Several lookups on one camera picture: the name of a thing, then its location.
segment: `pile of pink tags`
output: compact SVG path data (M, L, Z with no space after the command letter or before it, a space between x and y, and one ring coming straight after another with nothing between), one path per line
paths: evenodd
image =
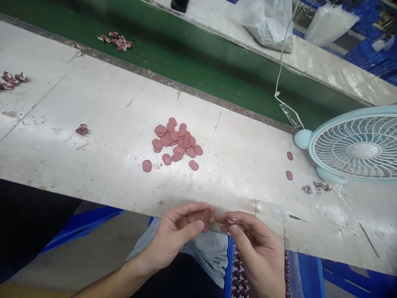
M152 141L154 152L160 153L163 147L175 146L172 156L167 153L163 155L163 162L166 166L169 166L172 162L180 161L184 154L187 154L191 158L203 154L200 145L196 144L196 138L187 130L187 125L181 123L178 131L176 127L177 121L175 118L170 118L166 126L159 124L154 129L154 132L159 138ZM189 161L189 166L194 171L199 169L199 165L194 160ZM142 167L144 172L150 172L152 169L151 161L145 160L142 163Z

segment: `needle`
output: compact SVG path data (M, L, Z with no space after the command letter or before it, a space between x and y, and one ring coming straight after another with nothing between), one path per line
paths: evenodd
M299 217L293 216L292 214L290 214L289 216L290 216L290 218L292 218L292 219L297 219L297 220L301 220L301 221L307 222L307 221L305 221L305 220L303 220L303 219L300 219Z

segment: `power cord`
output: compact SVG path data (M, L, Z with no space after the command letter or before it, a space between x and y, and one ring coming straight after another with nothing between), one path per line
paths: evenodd
M284 39L283 39L283 41L282 41L282 45L281 45L281 55L280 55L280 71L278 72L278 77L277 77L277 82L276 82L276 91L275 91L275 93L274 93L274 97L281 103L280 106L281 106L281 105L285 105L285 106L287 106L289 109L291 109L291 110L295 113L295 115L296 115L297 118L298 118L298 121L299 121L300 125L302 126L303 129L305 129L305 127L303 126L303 123L302 123L302 121L301 121L301 119L300 119L298 113L297 113L293 108L291 108L289 105L287 105L285 102L283 102L282 100L280 100L280 99L278 98L278 96L280 95L280 92L278 91L278 81L280 80L281 69L282 69L282 53L283 53L283 50L284 50L284 42L285 42L285 39L286 39L287 34L288 34L288 28L289 28L290 24L292 23L292 20L293 20L293 18L294 18L294 15L295 15L295 13L297 12L298 6L299 6L299 2L298 2L298 3L296 4L296 6L295 6L295 10L294 10L294 12L292 13L291 19L289 20L289 23L288 23L288 26L287 26L287 30L285 31Z

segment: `fan grille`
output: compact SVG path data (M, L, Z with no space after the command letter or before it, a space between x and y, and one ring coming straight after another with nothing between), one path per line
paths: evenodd
M356 154L356 148L371 148ZM397 116L381 114L340 121L313 140L312 154L325 168L371 180L397 179Z

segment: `jeans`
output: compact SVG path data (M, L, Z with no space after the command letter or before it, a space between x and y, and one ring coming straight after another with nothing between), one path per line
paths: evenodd
M146 232L138 239L127 261L143 251L156 234L161 219L154 218ZM211 279L223 289L225 268L227 267L227 235L215 232L200 233L186 243L181 252L191 255Z

